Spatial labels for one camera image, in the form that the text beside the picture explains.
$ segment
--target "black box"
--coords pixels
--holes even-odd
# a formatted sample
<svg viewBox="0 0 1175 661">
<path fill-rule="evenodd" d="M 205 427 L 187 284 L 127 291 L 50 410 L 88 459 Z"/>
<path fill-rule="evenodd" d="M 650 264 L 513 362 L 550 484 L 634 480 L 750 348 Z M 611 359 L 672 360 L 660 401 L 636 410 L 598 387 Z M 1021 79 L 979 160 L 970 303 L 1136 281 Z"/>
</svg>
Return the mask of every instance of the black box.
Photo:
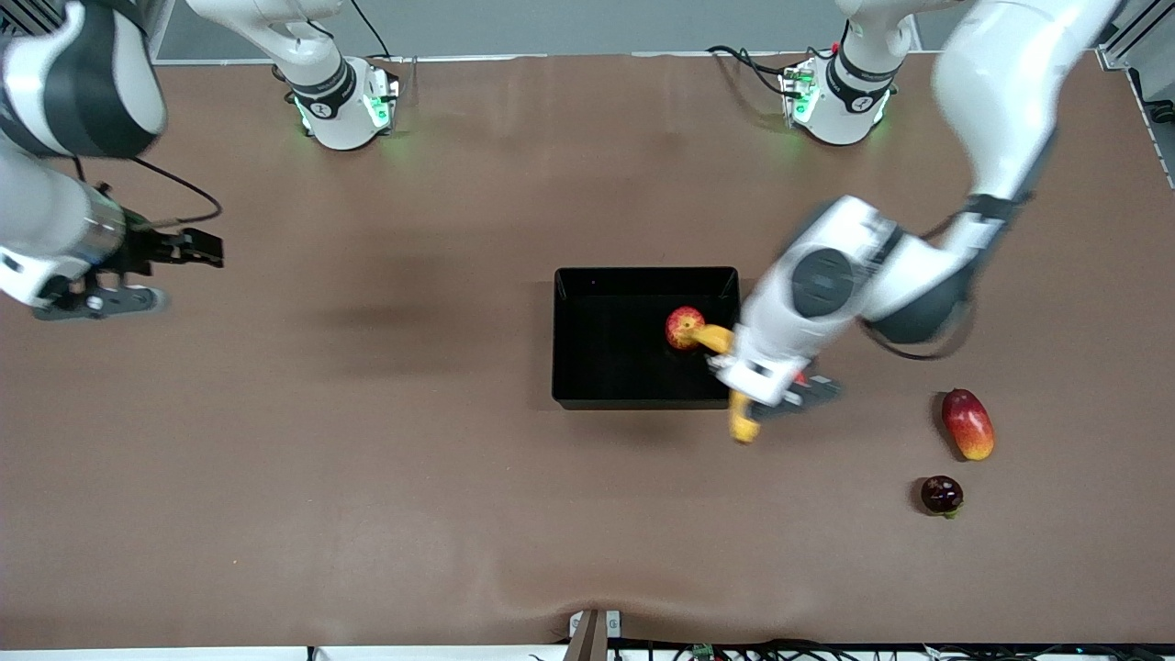
<svg viewBox="0 0 1175 661">
<path fill-rule="evenodd" d="M 569 410 L 725 409 L 728 391 L 706 365 L 712 353 L 680 352 L 665 340 L 665 319 L 682 305 L 733 328 L 738 271 L 558 269 L 551 397 Z"/>
</svg>

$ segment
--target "brown table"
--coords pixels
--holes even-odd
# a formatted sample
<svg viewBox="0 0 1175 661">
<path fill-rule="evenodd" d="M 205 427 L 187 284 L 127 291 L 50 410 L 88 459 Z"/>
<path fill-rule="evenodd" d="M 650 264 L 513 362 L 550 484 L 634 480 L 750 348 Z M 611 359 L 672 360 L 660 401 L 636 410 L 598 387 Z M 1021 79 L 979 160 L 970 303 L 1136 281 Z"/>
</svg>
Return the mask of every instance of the brown table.
<svg viewBox="0 0 1175 661">
<path fill-rule="evenodd" d="M 822 358 L 844 399 L 750 447 L 721 412 L 550 399 L 557 267 L 753 278 L 821 200 L 922 230 L 966 193 L 928 56 L 852 148 L 785 130 L 730 62 L 400 69 L 400 133 L 357 153 L 304 139 L 266 67 L 163 70 L 150 160 L 223 200 L 229 267 L 161 267 L 163 315 L 0 305 L 4 646 L 545 642 L 586 606 L 633 638 L 1169 641 L 1173 198 L 1093 58 L 956 358 L 851 330 Z M 89 169 L 142 213 L 202 208 Z M 983 464 L 932 425 L 956 386 L 995 421 Z M 914 511 L 935 473 L 955 521 Z"/>
</svg>

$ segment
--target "apple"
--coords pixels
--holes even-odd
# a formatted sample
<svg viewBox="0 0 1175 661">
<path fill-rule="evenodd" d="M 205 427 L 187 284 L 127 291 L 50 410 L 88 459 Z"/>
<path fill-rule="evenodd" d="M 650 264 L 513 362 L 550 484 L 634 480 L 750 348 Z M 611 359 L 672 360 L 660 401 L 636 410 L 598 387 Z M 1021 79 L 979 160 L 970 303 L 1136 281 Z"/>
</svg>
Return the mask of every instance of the apple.
<svg viewBox="0 0 1175 661">
<path fill-rule="evenodd" d="M 678 351 L 689 351 L 698 346 L 693 338 L 694 330 L 706 324 L 706 318 L 697 308 L 682 305 L 665 319 L 665 339 L 669 346 Z"/>
</svg>

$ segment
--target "wire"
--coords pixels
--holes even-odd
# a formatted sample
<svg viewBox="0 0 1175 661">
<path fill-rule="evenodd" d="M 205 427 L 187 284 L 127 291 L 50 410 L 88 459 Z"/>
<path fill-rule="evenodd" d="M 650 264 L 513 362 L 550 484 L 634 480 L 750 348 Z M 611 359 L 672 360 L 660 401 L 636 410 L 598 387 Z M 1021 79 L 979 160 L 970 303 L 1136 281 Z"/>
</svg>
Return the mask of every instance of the wire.
<svg viewBox="0 0 1175 661">
<path fill-rule="evenodd" d="M 380 32 L 375 28 L 374 25 L 371 25 L 371 21 L 368 20 L 367 14 L 363 13 L 363 8 L 360 7 L 358 0 L 351 0 L 351 6 L 355 7 L 356 12 L 358 12 L 360 18 L 363 19 L 364 23 L 367 23 L 368 29 L 371 31 L 371 34 L 375 35 L 375 40 L 380 42 L 380 47 L 383 48 L 382 56 L 384 59 L 390 59 L 391 54 L 388 53 L 388 45 L 383 42 L 383 38 L 380 36 Z"/>
<path fill-rule="evenodd" d="M 136 163 L 139 163 L 139 164 L 141 164 L 142 167 L 145 167 L 145 168 L 154 171 L 155 174 L 159 174 L 161 176 L 166 176 L 167 178 L 170 178 L 172 181 L 179 183 L 180 186 L 183 186 L 188 190 L 192 190 L 193 193 L 195 193 L 195 194 L 200 195 L 201 197 L 208 200 L 213 204 L 213 210 L 210 213 L 206 213 L 203 215 L 194 215 L 194 216 L 190 216 L 190 217 L 177 217 L 174 221 L 172 221 L 172 223 L 174 223 L 174 224 L 190 224 L 193 222 L 203 222 L 206 220 L 212 220 L 212 218 L 221 215 L 222 213 L 224 213 L 224 207 L 223 207 L 223 204 L 220 203 L 220 200 L 217 200 L 216 197 L 213 197 L 203 188 L 200 188 L 195 183 L 192 183 L 192 182 L 187 181 L 186 178 L 183 178 L 183 177 L 181 177 L 179 175 L 172 174 L 170 171 L 168 171 L 168 170 L 166 170 L 166 169 L 163 169 L 163 168 L 161 168 L 159 166 L 152 164 L 152 163 L 149 163 L 149 162 L 147 162 L 147 161 L 145 161 L 142 158 L 134 157 L 134 158 L 130 158 L 130 160 L 134 161 L 134 162 L 136 162 Z"/>
<path fill-rule="evenodd" d="M 924 240 L 924 241 L 929 241 L 931 238 L 934 238 L 935 236 L 942 234 L 944 231 L 947 230 L 947 227 L 951 227 L 951 223 L 954 222 L 954 220 L 956 217 L 959 217 L 959 213 L 953 213 L 953 214 L 944 217 L 941 221 L 939 221 L 938 224 L 935 224 L 934 227 L 932 227 L 932 228 L 927 229 L 926 231 L 919 234 L 918 237 L 921 238 L 921 240 Z"/>
<path fill-rule="evenodd" d="M 767 89 L 771 89 L 772 92 L 774 92 L 776 94 L 779 94 L 780 96 L 787 96 L 788 99 L 799 99 L 800 97 L 800 95 L 798 93 L 795 93 L 795 92 L 785 92 L 785 90 L 776 87 L 774 85 L 771 83 L 770 80 L 767 80 L 763 75 L 765 73 L 772 74 L 772 75 L 779 75 L 779 74 L 783 73 L 783 70 L 784 70 L 783 68 L 772 68 L 772 67 L 768 67 L 768 66 L 765 66 L 765 65 L 760 65 L 759 62 L 756 62 L 754 59 L 751 56 L 751 54 L 747 53 L 746 48 L 743 48 L 740 50 L 734 50 L 730 46 L 711 46 L 710 48 L 706 48 L 706 52 L 707 53 L 730 53 L 730 54 L 734 55 L 736 60 L 738 60 L 739 62 L 741 62 L 741 63 L 751 67 L 751 70 L 754 72 L 754 75 L 757 75 L 759 77 L 759 81 L 763 82 L 763 85 Z"/>
<path fill-rule="evenodd" d="M 334 38 L 335 38 L 335 35 L 334 35 L 334 34 L 330 34 L 330 32 L 329 32 L 329 31 L 327 31 L 327 28 L 322 27 L 321 25 L 317 25 L 317 23 L 315 23 L 314 21 L 311 21 L 311 20 L 309 20 L 309 19 L 307 19 L 307 21 L 306 21 L 306 25 L 308 25 L 308 26 L 313 27 L 314 29 L 316 29 L 316 31 L 321 32 L 322 34 L 327 35 L 327 36 L 328 36 L 328 38 L 330 38 L 330 39 L 334 39 Z"/>
<path fill-rule="evenodd" d="M 787 70 L 790 68 L 794 68 L 794 67 L 804 63 L 803 61 L 795 62 L 793 65 L 787 65 L 787 66 L 784 66 L 784 67 L 768 67 L 766 65 L 761 65 L 761 63 L 754 61 L 754 58 L 751 56 L 751 53 L 748 53 L 746 48 L 739 48 L 738 50 L 736 50 L 736 49 L 731 48 L 730 46 L 718 45 L 718 46 L 711 46 L 710 48 L 706 48 L 706 52 L 707 53 L 726 53 L 728 55 L 732 55 L 736 60 L 738 60 L 738 61 L 743 62 L 744 65 L 751 67 L 751 70 L 754 72 L 754 75 L 757 75 L 759 77 L 759 81 L 763 82 L 763 85 L 765 85 L 767 87 L 767 89 L 771 89 L 776 94 L 779 94 L 780 96 L 786 96 L 788 99 L 799 99 L 800 97 L 799 93 L 795 93 L 795 92 L 785 92 L 785 90 L 776 87 L 766 77 L 764 77 L 763 74 L 783 75 L 785 70 Z M 813 48 L 811 46 L 808 46 L 804 50 L 804 53 L 807 54 L 807 55 L 820 58 L 821 60 L 831 60 L 831 59 L 833 59 L 835 56 L 835 55 L 824 55 L 819 50 L 817 50 L 815 48 Z"/>
<path fill-rule="evenodd" d="M 939 349 L 934 350 L 928 355 L 915 355 L 899 350 L 897 345 L 886 340 L 885 337 L 881 336 L 880 332 L 878 332 L 878 329 L 870 325 L 865 319 L 858 318 L 857 323 L 858 325 L 861 326 L 865 337 L 873 340 L 879 348 L 892 353 L 898 358 L 904 358 L 906 360 L 918 360 L 924 363 L 942 360 L 945 358 L 951 358 L 952 356 L 958 353 L 959 350 L 961 350 L 962 346 L 966 345 L 967 340 L 971 338 L 971 332 L 975 328 L 975 303 L 971 299 L 971 297 L 972 297 L 971 289 L 968 289 L 962 301 L 964 304 L 967 305 L 967 308 L 962 312 L 964 317 L 959 322 L 959 325 L 955 326 L 954 332 L 951 333 L 951 337 L 947 338 L 946 343 L 944 343 Z"/>
</svg>

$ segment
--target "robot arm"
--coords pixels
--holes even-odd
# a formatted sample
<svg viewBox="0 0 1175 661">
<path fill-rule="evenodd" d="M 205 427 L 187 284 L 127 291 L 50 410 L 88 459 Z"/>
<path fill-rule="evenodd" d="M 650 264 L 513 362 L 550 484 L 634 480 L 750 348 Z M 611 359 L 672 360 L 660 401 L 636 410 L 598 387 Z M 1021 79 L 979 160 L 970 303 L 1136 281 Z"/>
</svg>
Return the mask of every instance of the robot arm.
<svg viewBox="0 0 1175 661">
<path fill-rule="evenodd" d="M 65 13 L 51 34 L 0 43 L 0 289 L 42 317 L 157 309 L 161 291 L 100 286 L 98 274 L 149 275 L 152 261 L 219 264 L 220 242 L 190 229 L 160 234 L 38 160 L 134 157 L 167 122 L 135 5 L 72 0 Z"/>
<path fill-rule="evenodd" d="M 830 144 L 851 144 L 881 121 L 891 83 L 913 48 L 912 14 L 962 0 L 837 0 L 845 14 L 839 48 L 785 72 L 790 124 Z"/>
<path fill-rule="evenodd" d="M 294 92 L 308 134 L 330 149 L 356 149 L 391 130 L 398 81 L 360 58 L 344 58 L 313 21 L 342 0 L 188 0 L 194 12 L 253 42 Z"/>
<path fill-rule="evenodd" d="M 934 93 L 971 158 L 974 183 L 941 247 L 841 197 L 817 209 L 747 297 L 718 378 L 750 409 L 805 406 L 801 372 L 858 316 L 894 344 L 940 337 L 1035 187 L 1061 83 L 1116 0 L 980 0 L 952 35 Z M 734 425 L 734 418 L 744 425 Z"/>
</svg>

